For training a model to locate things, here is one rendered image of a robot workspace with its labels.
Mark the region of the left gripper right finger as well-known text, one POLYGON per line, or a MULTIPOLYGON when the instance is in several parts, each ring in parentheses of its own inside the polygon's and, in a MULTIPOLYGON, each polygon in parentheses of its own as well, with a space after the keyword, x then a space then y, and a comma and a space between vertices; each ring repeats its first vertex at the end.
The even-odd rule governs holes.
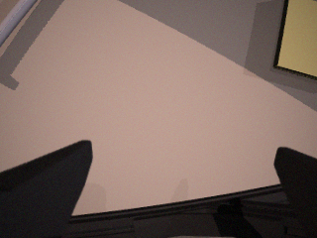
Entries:
POLYGON ((278 147, 273 164, 307 238, 317 238, 317 159, 278 147))

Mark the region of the pale yellow flat block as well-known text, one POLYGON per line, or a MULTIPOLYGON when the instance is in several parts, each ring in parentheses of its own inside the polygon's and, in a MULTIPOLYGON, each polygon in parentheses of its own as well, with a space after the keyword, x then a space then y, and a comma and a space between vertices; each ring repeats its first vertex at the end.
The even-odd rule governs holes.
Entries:
POLYGON ((317 2, 284 0, 273 67, 317 80, 317 2))

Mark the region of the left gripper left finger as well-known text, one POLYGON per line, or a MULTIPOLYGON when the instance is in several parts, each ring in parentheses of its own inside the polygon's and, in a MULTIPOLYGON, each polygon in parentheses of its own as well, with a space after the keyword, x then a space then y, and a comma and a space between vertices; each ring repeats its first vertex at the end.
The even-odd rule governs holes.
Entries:
POLYGON ((92 160, 81 140, 1 172, 0 238, 61 238, 92 160))

